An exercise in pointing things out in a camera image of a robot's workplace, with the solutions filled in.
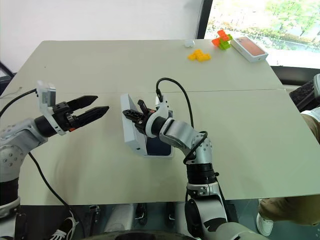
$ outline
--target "white wall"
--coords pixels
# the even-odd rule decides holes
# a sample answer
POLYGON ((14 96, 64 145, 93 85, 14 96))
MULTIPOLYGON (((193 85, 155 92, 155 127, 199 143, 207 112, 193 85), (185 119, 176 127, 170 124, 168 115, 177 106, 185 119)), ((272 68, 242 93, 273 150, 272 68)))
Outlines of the white wall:
POLYGON ((17 72, 44 40, 193 39, 202 0, 0 0, 0 59, 17 72))

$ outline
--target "person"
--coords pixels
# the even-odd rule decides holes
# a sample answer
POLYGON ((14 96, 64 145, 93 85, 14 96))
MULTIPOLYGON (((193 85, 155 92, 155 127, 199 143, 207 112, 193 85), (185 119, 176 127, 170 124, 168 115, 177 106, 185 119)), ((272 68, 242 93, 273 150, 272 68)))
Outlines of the person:
MULTIPOLYGON (((320 107, 303 111, 301 116, 320 144, 320 107)), ((320 223, 320 194, 259 199, 256 217, 258 231, 266 237, 269 236, 275 221, 317 225, 320 223)))

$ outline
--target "khaki pants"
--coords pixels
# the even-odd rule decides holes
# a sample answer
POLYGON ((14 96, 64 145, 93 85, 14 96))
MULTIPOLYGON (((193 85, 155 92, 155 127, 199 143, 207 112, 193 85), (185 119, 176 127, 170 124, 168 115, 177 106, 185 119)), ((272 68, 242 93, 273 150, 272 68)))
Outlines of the khaki pants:
MULTIPOLYGON (((320 123, 309 115, 302 114, 302 117, 320 144, 320 123)), ((272 221, 317 225, 320 223, 320 194, 265 198, 260 202, 258 211, 262 217, 272 221)))

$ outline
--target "window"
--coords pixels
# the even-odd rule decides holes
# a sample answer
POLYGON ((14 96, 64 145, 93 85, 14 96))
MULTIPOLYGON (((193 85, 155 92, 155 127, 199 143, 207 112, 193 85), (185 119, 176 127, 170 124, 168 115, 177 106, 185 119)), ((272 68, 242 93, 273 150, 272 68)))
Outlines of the window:
POLYGON ((272 66, 320 69, 320 0, 214 0, 205 39, 248 36, 272 66))

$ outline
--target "building blocks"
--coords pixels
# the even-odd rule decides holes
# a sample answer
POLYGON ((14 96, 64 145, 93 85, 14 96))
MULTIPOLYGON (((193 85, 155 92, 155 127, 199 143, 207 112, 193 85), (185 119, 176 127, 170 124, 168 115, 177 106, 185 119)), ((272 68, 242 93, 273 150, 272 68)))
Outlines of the building blocks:
POLYGON ((230 48, 230 43, 229 41, 232 40, 232 36, 230 34, 226 34, 223 29, 219 30, 218 32, 219 37, 213 39, 211 42, 213 45, 216 47, 219 47, 222 50, 226 50, 230 48))
POLYGON ((192 61, 197 59, 199 62, 203 62, 203 61, 210 60, 211 56, 209 53, 203 53, 201 49, 197 49, 188 56, 188 59, 192 61))

